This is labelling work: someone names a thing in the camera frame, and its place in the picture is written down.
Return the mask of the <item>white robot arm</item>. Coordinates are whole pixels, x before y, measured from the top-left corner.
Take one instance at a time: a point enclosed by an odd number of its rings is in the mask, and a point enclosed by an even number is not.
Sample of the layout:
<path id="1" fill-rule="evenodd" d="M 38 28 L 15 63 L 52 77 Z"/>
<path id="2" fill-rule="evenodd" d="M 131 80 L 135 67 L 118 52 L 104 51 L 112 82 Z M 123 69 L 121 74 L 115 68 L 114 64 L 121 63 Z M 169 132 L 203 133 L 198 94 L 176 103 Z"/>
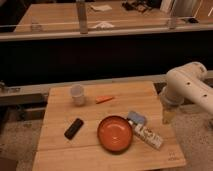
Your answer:
<path id="1" fill-rule="evenodd" d="M 159 94 L 164 106 L 162 116 L 164 124 L 171 123 L 174 118 L 173 110 L 185 99 L 213 115 L 213 88 L 204 83 L 206 76 L 207 69 L 200 62 L 190 62 L 166 73 L 166 85 Z"/>

